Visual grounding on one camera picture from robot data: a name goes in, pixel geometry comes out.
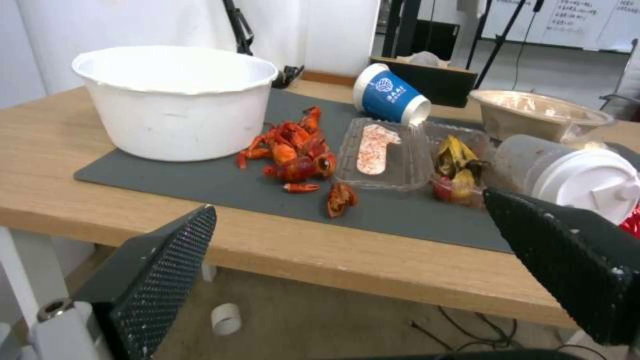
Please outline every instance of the paper cup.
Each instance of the paper cup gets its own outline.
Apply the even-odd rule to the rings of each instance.
[[[369,65],[353,86],[358,111],[381,120],[417,125],[431,112],[431,101],[397,77],[385,64]]]

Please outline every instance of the plastic tray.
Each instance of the plastic tray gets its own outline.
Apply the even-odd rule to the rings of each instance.
[[[458,137],[460,141],[465,143],[480,160],[491,161],[491,159],[493,159],[495,146],[491,143],[489,136],[482,131],[433,122],[425,123],[424,131],[427,136],[432,161],[435,160],[440,148],[440,143],[447,138],[447,135],[454,135]],[[484,208],[482,191],[486,187],[485,184],[493,185],[498,182],[499,181],[495,178],[492,168],[484,169],[481,184],[479,186],[474,186],[471,189],[455,189],[448,178],[441,177],[435,171],[431,176],[432,192],[436,199],[479,209]],[[469,191],[469,195],[455,198],[451,196],[455,190],[467,190]]]
[[[365,174],[357,167],[363,131],[373,125],[393,131],[400,138],[399,144],[387,145],[385,169],[378,175]],[[359,188],[399,191],[423,188],[433,174],[431,149],[425,138],[423,126],[404,126],[370,118],[353,119],[338,153],[335,178]]]

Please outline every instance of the whiteboard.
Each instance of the whiteboard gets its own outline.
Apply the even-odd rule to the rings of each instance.
[[[482,37],[502,34],[518,3],[493,0]],[[534,4],[526,1],[507,40],[524,40]],[[545,0],[527,43],[628,53],[634,38],[640,38],[640,0]]]

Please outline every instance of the banana peel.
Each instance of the banana peel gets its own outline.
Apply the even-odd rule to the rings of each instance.
[[[466,168],[469,161],[478,161],[478,157],[459,138],[447,135],[440,144],[436,160],[436,171],[453,179],[459,171]]]
[[[471,199],[486,164],[459,138],[447,136],[436,155],[436,172],[450,181],[451,192],[447,194],[447,200],[466,203]]]
[[[469,169],[463,169],[451,179],[451,200],[455,203],[465,203],[473,195],[476,180]]]

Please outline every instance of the cable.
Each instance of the cable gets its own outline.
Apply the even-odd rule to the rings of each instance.
[[[581,349],[583,349],[583,350],[588,350],[588,351],[590,351],[590,352],[592,352],[592,353],[596,354],[597,356],[599,356],[602,360],[607,360],[607,358],[606,358],[604,355],[602,355],[601,353],[597,352],[596,350],[593,350],[593,349],[592,349],[592,348],[590,348],[590,347],[583,347],[582,345],[564,344],[564,345],[560,345],[560,346],[558,346],[558,347],[557,347],[557,348],[555,348],[554,350],[559,352],[560,350],[562,350],[562,349],[564,349],[564,348],[570,348],[570,347],[574,347],[574,348],[581,348]]]
[[[464,335],[467,335],[469,338],[472,338],[474,340],[477,341],[483,341],[485,343],[496,343],[499,342],[502,337],[500,337],[499,339],[487,339],[487,338],[481,338],[480,336],[476,336],[470,332],[468,332],[467,330],[465,330],[462,326],[458,325],[457,322],[455,322],[450,316],[449,314],[447,314],[444,309],[442,308],[442,306],[438,306],[438,310],[440,310],[440,314],[442,314],[442,316],[445,317],[445,319],[447,319],[447,321],[453,325],[457,330],[459,330],[460,332],[462,332]]]
[[[518,73],[519,73],[518,66],[520,65],[520,57],[522,55],[522,51],[524,51],[524,44],[527,42],[527,37],[529,37],[529,30],[531,30],[531,25],[533,25],[533,20],[536,18],[537,14],[538,14],[537,12],[533,13],[533,16],[531,17],[531,21],[529,21],[529,26],[527,26],[527,32],[524,34],[524,39],[522,40],[522,44],[520,44],[520,51],[518,52],[518,56],[516,57],[516,79],[513,82],[513,86],[511,87],[512,91],[516,89],[516,85],[518,84]]]
[[[418,331],[420,331],[421,333],[425,334],[426,336],[429,336],[431,339],[433,339],[433,341],[435,341],[438,344],[442,345],[442,347],[444,347],[444,349],[446,349],[447,351],[453,351],[453,348],[449,344],[447,344],[446,342],[442,341],[438,336],[435,336],[434,334],[431,334],[431,332],[429,332],[427,329],[425,329],[422,326],[420,326],[420,324],[418,324],[417,322],[411,320],[410,325],[414,329],[418,329]]]
[[[459,330],[460,332],[462,332],[464,335],[474,339],[473,341],[470,341],[468,343],[462,344],[460,347],[456,348],[455,350],[453,349],[452,346],[450,346],[449,344],[447,344],[445,341],[441,340],[440,338],[438,338],[437,336],[435,336],[433,333],[429,332],[427,329],[423,328],[420,324],[418,324],[415,321],[411,321],[410,325],[411,327],[413,327],[414,329],[419,330],[421,333],[425,334],[426,336],[429,336],[432,340],[434,340],[435,342],[437,342],[438,344],[440,344],[442,347],[444,347],[444,349],[446,349],[446,351],[450,351],[450,352],[460,352],[464,349],[466,349],[467,347],[470,346],[474,346],[474,345],[485,345],[488,347],[491,347],[492,350],[497,350],[497,349],[505,349],[511,346],[520,348],[520,349],[524,349],[525,347],[515,341],[513,339],[513,337],[515,336],[516,332],[518,331],[518,320],[516,319],[512,319],[512,326],[511,326],[511,331],[509,331],[509,335],[507,335],[504,330],[502,330],[498,325],[496,325],[495,323],[493,323],[491,320],[487,319],[487,317],[484,314],[481,313],[475,313],[476,316],[478,317],[478,319],[480,319],[482,322],[484,322],[486,325],[488,325],[489,327],[491,327],[491,329],[498,335],[498,339],[489,339],[489,338],[482,338],[480,336],[476,336],[474,334],[472,334],[471,332],[469,332],[468,330],[464,329],[462,326],[460,326],[460,324],[458,324],[455,320],[453,320],[451,318],[451,316],[449,316],[449,314],[447,314],[446,311],[444,311],[444,309],[442,308],[442,306],[438,306],[438,310],[440,311],[440,313],[442,314],[442,316],[444,316],[445,319],[447,319],[447,321],[453,325],[457,330]],[[587,350],[590,351],[594,354],[596,354],[597,356],[599,356],[602,360],[607,360],[607,358],[602,355],[601,353],[599,353],[598,351],[589,348],[589,347],[585,347],[582,345],[572,345],[572,344],[565,344],[565,345],[561,345],[557,348],[554,349],[554,351],[560,351],[564,348],[581,348],[583,350]]]
[[[427,44],[425,44],[424,49],[429,51],[429,46],[431,45],[431,34],[433,33],[433,14],[436,10],[436,0],[431,0],[431,17],[429,18],[429,35],[427,36]]]
[[[464,350],[467,347],[470,347],[472,345],[487,345],[487,346],[491,346],[493,348],[493,344],[491,344],[491,343],[485,343],[483,341],[471,341],[470,343],[466,343],[466,344],[462,345],[461,347],[457,348],[456,352],[461,352],[462,350]]]

